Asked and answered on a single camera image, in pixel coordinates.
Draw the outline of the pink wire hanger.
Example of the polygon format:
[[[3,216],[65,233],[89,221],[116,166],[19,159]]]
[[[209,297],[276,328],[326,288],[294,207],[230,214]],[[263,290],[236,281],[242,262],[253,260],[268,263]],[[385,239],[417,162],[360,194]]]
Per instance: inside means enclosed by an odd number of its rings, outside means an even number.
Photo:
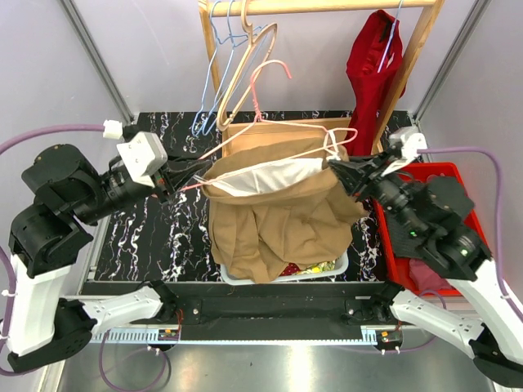
[[[292,75],[288,69],[288,66],[282,60],[266,60],[266,61],[262,62],[260,65],[258,65],[253,70],[253,73],[251,74],[250,82],[249,82],[249,86],[251,88],[251,93],[253,96],[253,106],[255,109],[255,117],[254,117],[253,121],[251,123],[249,123],[246,127],[242,128],[238,133],[234,134],[233,136],[226,139],[225,141],[222,141],[217,147],[211,149],[204,155],[200,156],[198,158],[198,161],[203,161],[205,158],[208,158],[209,156],[213,155],[215,152],[217,152],[218,150],[225,147],[227,144],[232,142],[234,139],[242,136],[245,132],[249,131],[251,128],[253,128],[259,124],[262,124],[263,127],[266,127],[266,124],[269,124],[272,127],[286,126],[286,127],[303,128],[303,129],[311,128],[311,129],[323,131],[332,140],[332,144],[330,146],[334,147],[335,155],[338,154],[339,145],[351,143],[358,136],[358,130],[353,127],[334,127],[334,128],[328,129],[326,126],[319,125],[318,123],[315,123],[315,122],[303,123],[303,122],[290,122],[290,121],[272,121],[272,120],[264,119],[262,117],[262,112],[260,110],[258,99],[257,99],[257,92],[256,92],[256,87],[255,87],[255,83],[256,83],[255,77],[262,71],[262,69],[264,67],[266,67],[267,65],[271,65],[271,64],[281,65],[282,68],[284,69],[284,72],[286,73],[288,79],[292,78]],[[353,135],[348,140],[337,141],[335,133],[338,131],[352,132]]]

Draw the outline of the beige wooden hanger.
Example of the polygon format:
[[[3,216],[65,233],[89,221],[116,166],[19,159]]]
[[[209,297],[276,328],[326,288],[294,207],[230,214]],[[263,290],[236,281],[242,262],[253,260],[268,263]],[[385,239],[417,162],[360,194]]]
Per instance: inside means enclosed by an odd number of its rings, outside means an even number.
[[[258,53],[262,48],[265,48],[266,51],[261,58],[261,62],[263,63],[269,60],[278,33],[278,26],[276,23],[270,23],[263,27],[258,34],[254,33],[253,24],[249,23],[247,18],[249,3],[250,1],[242,1],[240,8],[240,21],[244,32],[248,35],[248,45],[246,46],[246,50],[234,71],[225,93],[223,94],[217,111],[216,126],[221,132],[227,130],[228,126],[233,122],[236,114],[246,101],[248,94],[251,92],[252,88],[249,86],[249,81],[247,81],[246,89],[239,97],[238,103],[230,111],[230,114],[228,114],[227,106],[230,100],[233,98],[236,90],[242,85],[242,81],[244,79],[249,80],[252,73],[254,73],[254,80],[257,80],[259,72],[254,70],[250,71],[254,64],[254,60],[257,58]]]

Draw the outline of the tan and white garment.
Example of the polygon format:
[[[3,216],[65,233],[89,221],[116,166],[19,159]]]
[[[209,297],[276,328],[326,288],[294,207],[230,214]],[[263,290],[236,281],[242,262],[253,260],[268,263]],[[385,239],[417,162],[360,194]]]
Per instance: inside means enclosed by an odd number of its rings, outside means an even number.
[[[218,159],[203,174],[214,261],[235,278],[277,279],[289,264],[334,261],[367,215],[348,196],[332,161],[348,161],[328,136],[279,142]]]

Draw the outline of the lemon print skirt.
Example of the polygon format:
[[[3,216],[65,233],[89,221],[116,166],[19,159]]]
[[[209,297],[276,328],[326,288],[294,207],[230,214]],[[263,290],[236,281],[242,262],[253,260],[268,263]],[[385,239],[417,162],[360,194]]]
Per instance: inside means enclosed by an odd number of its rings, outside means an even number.
[[[312,278],[336,276],[339,273],[340,268],[343,266],[343,261],[341,259],[336,259],[335,261],[325,261],[311,265],[302,270],[299,274]]]

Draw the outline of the red polka dot garment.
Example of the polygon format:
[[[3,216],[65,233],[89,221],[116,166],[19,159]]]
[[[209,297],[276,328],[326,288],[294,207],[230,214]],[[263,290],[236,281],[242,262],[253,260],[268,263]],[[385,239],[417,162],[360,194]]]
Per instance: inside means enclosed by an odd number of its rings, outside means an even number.
[[[300,268],[294,263],[289,263],[280,274],[281,276],[291,276],[300,273]]]

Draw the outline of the blue hanger of lemon skirt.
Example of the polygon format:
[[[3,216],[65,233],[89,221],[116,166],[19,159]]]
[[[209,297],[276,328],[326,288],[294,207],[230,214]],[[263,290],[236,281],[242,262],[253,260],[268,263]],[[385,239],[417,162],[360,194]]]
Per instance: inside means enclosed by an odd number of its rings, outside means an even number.
[[[244,32],[240,21],[241,2],[242,1],[212,1],[213,23],[215,24],[219,35],[217,59],[221,73],[221,98],[223,97],[234,71],[246,50],[246,46],[248,45],[248,35]],[[258,26],[253,25],[254,33],[260,33],[262,28],[267,25],[268,24]],[[265,51],[266,49],[262,48],[258,53],[256,60],[261,60]],[[238,89],[233,95],[233,98],[238,94]],[[215,93],[213,89],[210,88],[210,92],[207,94],[205,100],[206,110],[209,110],[212,106],[214,95]],[[229,109],[227,106],[227,113],[230,114],[232,109]],[[208,122],[208,125],[210,125],[209,133],[218,130],[216,123],[217,114],[213,114]]]

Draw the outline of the light blue wire hanger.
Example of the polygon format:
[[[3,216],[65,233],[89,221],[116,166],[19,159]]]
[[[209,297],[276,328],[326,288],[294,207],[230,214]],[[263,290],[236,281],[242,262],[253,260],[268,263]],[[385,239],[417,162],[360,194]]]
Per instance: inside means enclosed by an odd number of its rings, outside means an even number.
[[[208,58],[208,66],[203,85],[203,92],[201,95],[199,110],[194,116],[191,126],[191,133],[194,137],[206,136],[209,133],[209,120],[213,114],[217,114],[217,108],[221,103],[221,73],[218,64],[218,38],[217,29],[213,23],[212,16],[212,1],[198,1],[199,18],[203,31],[203,40],[205,44],[205,51]],[[209,110],[205,109],[205,100],[207,94],[213,89],[215,95],[212,101],[212,106]]]

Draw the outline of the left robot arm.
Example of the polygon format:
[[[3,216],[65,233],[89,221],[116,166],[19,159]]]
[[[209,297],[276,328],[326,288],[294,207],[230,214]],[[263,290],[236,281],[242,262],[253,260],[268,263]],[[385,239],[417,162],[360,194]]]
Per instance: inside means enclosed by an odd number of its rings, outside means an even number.
[[[69,359],[97,334],[141,320],[168,323],[177,316],[175,294],[153,281],[102,301],[68,300],[62,289],[99,220],[155,196],[169,201],[211,161],[170,156],[152,185],[136,183],[120,157],[99,173],[69,144],[43,150],[22,173],[33,203],[12,221],[11,281],[3,335],[12,375]]]

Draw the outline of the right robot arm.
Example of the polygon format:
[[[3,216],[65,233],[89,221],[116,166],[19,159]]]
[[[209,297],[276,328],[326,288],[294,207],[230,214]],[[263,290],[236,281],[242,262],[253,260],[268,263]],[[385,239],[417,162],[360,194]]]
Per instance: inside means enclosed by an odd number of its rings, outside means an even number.
[[[423,328],[469,357],[491,381],[522,386],[522,304],[504,281],[500,258],[465,224],[474,204],[452,176],[404,180],[386,157],[329,161],[346,193],[372,198],[401,225],[417,258],[458,290],[477,318],[459,317],[394,283],[371,303],[379,323],[393,319]]]

